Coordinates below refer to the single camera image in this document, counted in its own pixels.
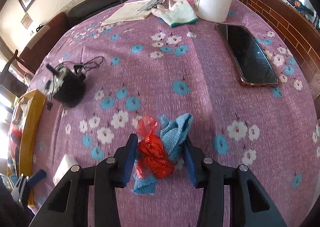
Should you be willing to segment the red plastic bag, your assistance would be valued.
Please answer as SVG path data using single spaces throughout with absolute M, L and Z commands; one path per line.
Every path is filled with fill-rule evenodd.
M 150 175 L 156 179 L 164 179 L 174 172 L 174 163 L 169 159 L 163 142 L 155 135 L 157 125 L 158 122 L 149 115 L 138 120 L 136 134 L 140 141 L 137 148 L 136 175 L 139 179 Z

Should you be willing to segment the blue yellow tissue packet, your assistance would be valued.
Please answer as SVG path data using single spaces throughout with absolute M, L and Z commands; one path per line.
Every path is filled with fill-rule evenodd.
M 67 171 L 74 165 L 77 165 L 78 162 L 76 159 L 71 156 L 65 154 L 53 176 L 53 183 L 56 186 L 59 181 L 63 178 L 63 176 L 67 173 Z

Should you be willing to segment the yellow-rimmed cardboard tray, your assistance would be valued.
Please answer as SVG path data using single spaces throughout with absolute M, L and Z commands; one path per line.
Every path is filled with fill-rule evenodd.
M 22 95 L 12 111 L 9 127 L 9 148 L 6 173 L 12 188 L 21 174 L 31 177 L 35 170 L 34 147 L 37 129 L 46 97 L 35 89 Z M 28 206 L 35 206 L 34 187 L 31 188 Z

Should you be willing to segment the wooden chair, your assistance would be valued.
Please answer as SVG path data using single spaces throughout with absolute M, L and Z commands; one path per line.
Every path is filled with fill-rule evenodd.
M 0 75 L 0 85 L 4 87 L 6 90 L 11 92 L 16 97 L 21 97 L 27 91 L 27 86 L 17 79 L 10 71 L 9 68 L 13 61 L 18 61 L 21 63 L 29 72 L 35 75 L 35 70 L 31 66 L 29 66 L 25 61 L 20 59 L 18 55 L 18 50 L 15 50 L 13 57 L 7 62 L 5 67 L 3 68 Z

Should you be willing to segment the light blue knitted cloth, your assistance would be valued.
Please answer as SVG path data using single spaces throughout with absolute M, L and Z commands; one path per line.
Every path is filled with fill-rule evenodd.
M 193 122 L 193 115 L 186 113 L 180 115 L 175 120 L 169 120 L 165 115 L 159 118 L 155 135 L 157 135 L 163 142 L 164 149 L 169 155 L 169 159 L 174 163 L 174 170 L 177 161 L 179 160 L 182 152 L 182 144 L 185 142 L 188 132 Z M 156 192 L 157 183 L 160 179 L 156 179 L 150 175 L 147 178 L 139 179 L 136 175 L 136 162 L 135 161 L 135 173 L 133 177 L 135 183 L 131 192 L 134 194 L 151 194 L 154 195 Z

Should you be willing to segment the purple floral tablecloth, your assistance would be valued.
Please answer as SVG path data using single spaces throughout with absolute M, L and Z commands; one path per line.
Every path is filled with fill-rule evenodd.
M 171 28 L 156 16 L 102 22 L 113 7 L 67 31 L 30 83 L 43 90 L 46 65 L 88 62 L 86 92 L 74 108 L 53 102 L 37 131 L 33 169 L 46 171 L 34 189 L 34 211 L 54 188 L 65 155 L 96 165 L 127 142 L 139 118 L 174 120 L 190 113 L 189 137 L 222 165 L 245 164 L 273 199 L 288 226 L 309 213 L 319 176 L 319 129 L 309 84 L 293 52 L 272 28 L 238 0 L 227 23 L 257 38 L 279 78 L 276 88 L 246 87 L 215 24 L 205 20 Z

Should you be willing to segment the black smartphone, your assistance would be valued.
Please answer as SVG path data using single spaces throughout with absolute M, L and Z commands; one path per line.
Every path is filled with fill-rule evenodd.
M 244 26 L 216 24 L 240 76 L 240 82 L 252 87 L 276 87 L 278 78 L 253 35 Z

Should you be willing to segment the brown wooden cabinet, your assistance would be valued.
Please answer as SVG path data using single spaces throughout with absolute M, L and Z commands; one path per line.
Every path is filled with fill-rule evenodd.
M 319 32 L 282 0 L 239 0 L 268 23 L 284 41 L 308 81 L 319 116 Z

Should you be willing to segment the white paper notebook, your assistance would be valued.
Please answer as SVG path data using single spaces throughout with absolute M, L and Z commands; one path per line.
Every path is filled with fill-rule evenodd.
M 139 11 L 138 9 L 145 5 L 147 1 L 150 0 L 140 0 L 125 3 L 121 8 L 116 10 L 116 12 L 114 12 L 111 16 L 104 20 L 101 23 L 101 26 L 110 25 L 118 22 L 146 19 L 151 14 L 151 10 Z

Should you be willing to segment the grey comb on notebook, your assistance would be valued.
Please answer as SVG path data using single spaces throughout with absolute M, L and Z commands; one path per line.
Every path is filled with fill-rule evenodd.
M 150 0 L 147 1 L 147 3 L 145 5 L 143 5 L 142 7 L 140 7 L 138 10 L 139 11 L 149 11 L 151 9 L 156 8 L 158 5 L 161 5 L 164 3 L 165 0 Z

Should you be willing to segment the white green work glove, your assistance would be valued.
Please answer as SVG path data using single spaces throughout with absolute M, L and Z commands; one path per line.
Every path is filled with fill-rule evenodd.
M 161 18 L 171 28 L 192 24 L 199 20 L 187 0 L 169 0 L 167 9 L 163 5 L 158 5 L 151 9 L 151 13 Z

